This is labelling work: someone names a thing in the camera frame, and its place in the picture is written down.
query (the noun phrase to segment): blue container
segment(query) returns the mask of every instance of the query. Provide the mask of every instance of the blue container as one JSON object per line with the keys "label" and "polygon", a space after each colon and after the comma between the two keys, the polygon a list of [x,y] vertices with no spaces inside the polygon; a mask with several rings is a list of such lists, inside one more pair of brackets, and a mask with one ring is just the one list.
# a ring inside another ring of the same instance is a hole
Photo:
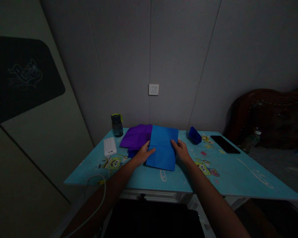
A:
{"label": "blue container", "polygon": [[189,137],[194,144],[200,144],[202,142],[202,137],[194,127],[190,128]]}

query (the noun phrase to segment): black phone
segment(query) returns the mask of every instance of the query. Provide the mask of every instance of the black phone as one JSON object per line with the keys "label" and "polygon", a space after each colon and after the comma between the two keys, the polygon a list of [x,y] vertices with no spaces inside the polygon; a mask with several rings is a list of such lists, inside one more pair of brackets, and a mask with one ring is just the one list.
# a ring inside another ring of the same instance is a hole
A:
{"label": "black phone", "polygon": [[240,154],[234,146],[232,146],[227,140],[222,136],[211,136],[211,138],[228,154]]}

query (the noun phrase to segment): charging cable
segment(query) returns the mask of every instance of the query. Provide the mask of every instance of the charging cable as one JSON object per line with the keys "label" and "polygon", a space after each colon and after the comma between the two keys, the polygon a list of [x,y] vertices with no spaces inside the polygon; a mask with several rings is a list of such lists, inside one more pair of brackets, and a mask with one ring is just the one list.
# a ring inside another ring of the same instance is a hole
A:
{"label": "charging cable", "polygon": [[[110,157],[108,158],[108,179],[109,179],[109,177],[110,177],[110,170],[109,170],[109,165],[110,165]],[[85,193],[86,193],[86,188],[87,188],[87,186],[88,186],[88,184],[89,184],[89,181],[92,179],[92,178],[95,178],[95,177],[98,177],[98,176],[101,176],[102,178],[103,178],[103,180],[104,180],[104,196],[103,196],[103,200],[102,200],[102,202],[100,203],[100,205],[98,206],[98,208],[93,212],[93,214],[92,215],[90,215],[90,217],[89,218],[87,218],[87,220],[86,221],[84,221],[78,228],[76,228],[74,231],[72,231],[70,234],[68,234],[65,238],[69,238],[70,236],[72,236],[75,232],[77,232],[80,228],[82,228],[91,218],[92,218],[92,216],[94,216],[95,215],[95,213],[99,210],[99,208],[102,206],[102,204],[103,204],[103,202],[104,202],[104,200],[105,200],[105,195],[106,195],[106,180],[105,180],[105,177],[103,176],[103,175],[94,175],[94,176],[92,176],[92,177],[90,177],[89,179],[88,179],[88,181],[87,181],[87,184],[86,184],[86,186],[85,186],[85,189],[84,189],[84,198],[85,198]]]}

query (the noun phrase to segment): blue cloth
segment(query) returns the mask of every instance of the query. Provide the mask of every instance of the blue cloth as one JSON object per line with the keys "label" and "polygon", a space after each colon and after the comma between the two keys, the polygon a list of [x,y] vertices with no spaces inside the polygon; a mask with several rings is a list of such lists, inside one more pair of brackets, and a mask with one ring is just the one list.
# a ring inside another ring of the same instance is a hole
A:
{"label": "blue cloth", "polygon": [[175,170],[175,150],[170,140],[178,141],[178,129],[153,126],[149,150],[156,152],[149,156],[146,165],[164,170]]}

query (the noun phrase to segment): bed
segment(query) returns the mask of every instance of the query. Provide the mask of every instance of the bed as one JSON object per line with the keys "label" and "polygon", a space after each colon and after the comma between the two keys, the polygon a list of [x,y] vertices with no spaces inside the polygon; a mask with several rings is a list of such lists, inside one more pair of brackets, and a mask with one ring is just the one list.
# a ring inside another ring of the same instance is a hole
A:
{"label": "bed", "polygon": [[239,146],[255,128],[261,140],[249,155],[298,193],[298,89],[256,89],[239,97],[224,136]]}

